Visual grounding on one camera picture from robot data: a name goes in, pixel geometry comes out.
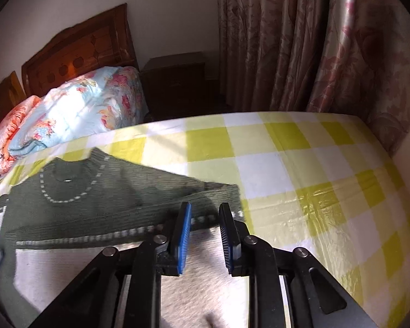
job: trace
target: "metal bolt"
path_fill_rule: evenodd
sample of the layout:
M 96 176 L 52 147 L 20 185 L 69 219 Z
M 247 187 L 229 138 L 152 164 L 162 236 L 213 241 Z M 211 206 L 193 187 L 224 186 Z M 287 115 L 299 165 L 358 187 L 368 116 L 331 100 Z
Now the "metal bolt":
M 258 242 L 258 239 L 256 236 L 245 236 L 244 241 L 246 244 L 256 244 Z
M 300 257 L 306 257 L 308 255 L 308 250 L 302 247 L 295 248 L 294 252 Z
M 157 234 L 153 237 L 153 241 L 158 244 L 164 244 L 165 242 L 167 242 L 167 237 L 163 236 L 162 234 Z
M 115 247 L 106 247 L 103 249 L 102 254 L 104 256 L 113 256 L 117 252 L 117 249 Z

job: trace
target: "floral curtain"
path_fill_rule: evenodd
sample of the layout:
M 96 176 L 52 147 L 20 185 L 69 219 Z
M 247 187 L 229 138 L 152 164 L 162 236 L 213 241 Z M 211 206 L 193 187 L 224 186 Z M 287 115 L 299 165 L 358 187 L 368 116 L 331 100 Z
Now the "floral curtain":
M 399 0 L 218 0 L 234 111 L 359 116 L 393 154 L 410 128 L 410 15 Z

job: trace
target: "pillow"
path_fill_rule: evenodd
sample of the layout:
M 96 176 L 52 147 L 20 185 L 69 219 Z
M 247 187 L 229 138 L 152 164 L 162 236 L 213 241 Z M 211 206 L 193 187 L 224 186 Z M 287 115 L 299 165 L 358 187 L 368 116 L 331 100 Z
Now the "pillow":
M 19 159 L 59 143 L 142 123 L 146 113 L 138 71 L 105 66 L 51 89 L 22 121 L 8 151 Z
M 21 121 L 40 101 L 38 96 L 30 96 L 15 106 L 0 122 L 0 175 L 6 173 L 14 162 L 14 158 L 8 153 L 9 142 L 18 130 Z

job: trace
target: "nightstand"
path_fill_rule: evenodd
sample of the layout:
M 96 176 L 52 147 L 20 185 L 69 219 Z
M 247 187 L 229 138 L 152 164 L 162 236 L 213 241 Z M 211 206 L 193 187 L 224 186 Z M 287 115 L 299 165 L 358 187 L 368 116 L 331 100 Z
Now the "nightstand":
M 205 58 L 202 53 L 150 59 L 140 72 L 144 96 L 154 120 L 205 115 Z

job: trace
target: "yellow checkered bedsheet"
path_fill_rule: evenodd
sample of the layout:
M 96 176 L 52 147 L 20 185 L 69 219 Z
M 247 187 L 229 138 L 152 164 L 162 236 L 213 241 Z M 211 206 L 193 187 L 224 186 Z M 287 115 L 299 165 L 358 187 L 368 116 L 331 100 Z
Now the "yellow checkered bedsheet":
M 410 308 L 410 198 L 356 117 L 299 112 L 154 122 L 77 139 L 18 161 L 0 195 L 54 157 L 92 147 L 200 180 L 239 185 L 251 233 L 308 248 L 380 327 Z

